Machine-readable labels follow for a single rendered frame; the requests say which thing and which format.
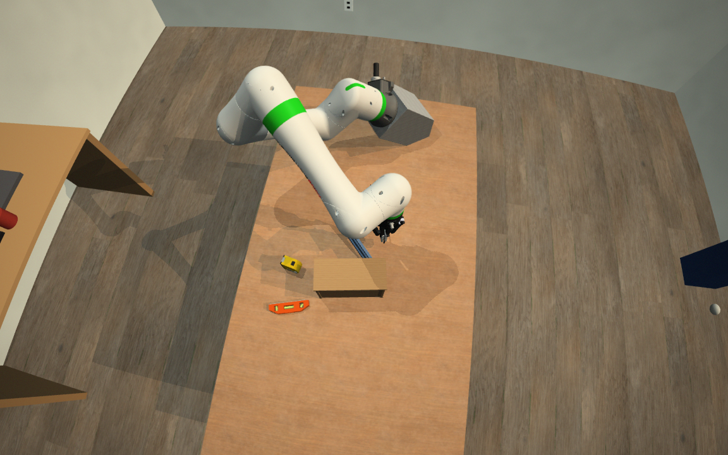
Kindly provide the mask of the orange spirit level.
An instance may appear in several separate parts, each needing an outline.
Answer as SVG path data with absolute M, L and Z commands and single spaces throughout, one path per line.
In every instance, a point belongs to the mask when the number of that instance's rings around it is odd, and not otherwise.
M 300 305 L 301 303 L 301 305 Z M 294 306 L 292 306 L 294 305 Z M 289 307 L 287 307 L 289 306 Z M 303 307 L 304 308 L 300 308 Z M 278 309 L 277 309 L 278 307 Z M 272 311 L 272 313 L 276 314 L 284 314 L 284 313 L 299 313 L 309 307 L 308 300 L 300 300 L 300 301 L 289 301 L 289 302 L 283 302 L 283 303 L 269 303 L 269 310 Z M 276 308 L 276 310 L 275 310 Z M 288 309 L 290 308 L 290 309 Z

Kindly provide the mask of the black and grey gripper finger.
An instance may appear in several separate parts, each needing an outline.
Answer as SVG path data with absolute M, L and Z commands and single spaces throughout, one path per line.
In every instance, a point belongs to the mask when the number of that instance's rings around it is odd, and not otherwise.
M 394 226 L 394 229 L 386 228 L 385 231 L 384 231 L 385 240 L 387 241 L 387 237 L 390 236 L 389 234 L 390 233 L 394 234 L 395 231 L 397 231 L 397 229 L 399 229 L 399 227 L 401 227 L 401 225 L 403 225 L 403 224 L 405 224 L 404 217 L 402 217 L 401 218 L 401 221 L 399 221 L 398 224 L 396 224 Z
M 375 228 L 375 229 L 373 230 L 373 232 L 375 233 L 375 235 L 376 235 L 376 236 L 379 236 L 379 235 L 380 235 L 380 240 L 381 240 L 381 242 L 382 242 L 382 241 L 384 240 L 384 231 L 385 231 L 385 229 L 386 229 L 386 228 L 384 228 L 384 227 L 380 227 L 379 229 L 380 229 L 380 230 L 378 230 L 378 228 L 376 227 L 376 228 Z

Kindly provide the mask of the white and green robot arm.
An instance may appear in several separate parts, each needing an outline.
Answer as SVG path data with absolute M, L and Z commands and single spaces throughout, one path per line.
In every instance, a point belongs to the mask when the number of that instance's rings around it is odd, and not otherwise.
M 345 78 L 318 107 L 305 109 L 279 70 L 259 66 L 246 74 L 239 90 L 220 111 L 217 132 L 233 146 L 276 139 L 313 185 L 345 237 L 360 239 L 379 224 L 394 229 L 412 198 L 408 180 L 388 173 L 358 192 L 323 142 L 356 119 L 376 127 L 395 120 L 395 83 L 385 78 L 381 80 L 379 63 L 374 63 L 368 85 Z

